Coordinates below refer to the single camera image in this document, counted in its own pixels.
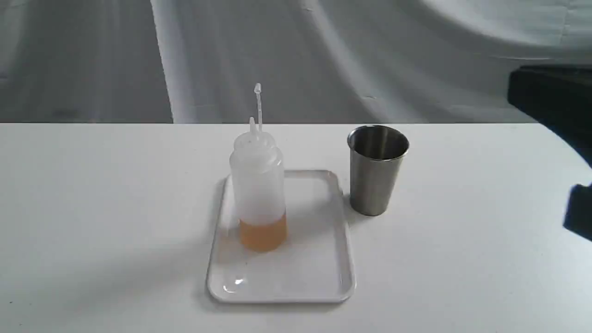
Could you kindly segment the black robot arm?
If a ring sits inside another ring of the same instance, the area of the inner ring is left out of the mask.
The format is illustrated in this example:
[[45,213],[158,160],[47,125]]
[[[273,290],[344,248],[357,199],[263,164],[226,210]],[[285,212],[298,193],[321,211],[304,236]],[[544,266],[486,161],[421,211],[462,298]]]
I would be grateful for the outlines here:
[[591,65],[520,66],[509,75],[506,99],[592,166]]

